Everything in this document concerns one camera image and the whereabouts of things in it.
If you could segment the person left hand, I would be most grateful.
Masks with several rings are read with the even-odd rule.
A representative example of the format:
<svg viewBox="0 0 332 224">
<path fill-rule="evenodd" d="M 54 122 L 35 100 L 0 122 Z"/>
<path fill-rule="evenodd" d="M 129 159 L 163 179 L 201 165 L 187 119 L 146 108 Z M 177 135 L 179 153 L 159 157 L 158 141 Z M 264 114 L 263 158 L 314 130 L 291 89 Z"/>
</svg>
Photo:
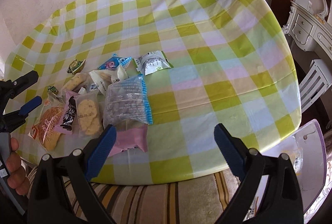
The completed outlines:
<svg viewBox="0 0 332 224">
<path fill-rule="evenodd" d="M 6 164 L 10 171 L 10 176 L 7 179 L 9 187 L 14 189 L 19 195 L 26 195 L 30 188 L 30 182 L 26 177 L 25 169 L 21 164 L 21 158 L 16 153 L 19 148 L 18 140 L 11 138 L 12 152 L 9 155 Z"/>
</svg>

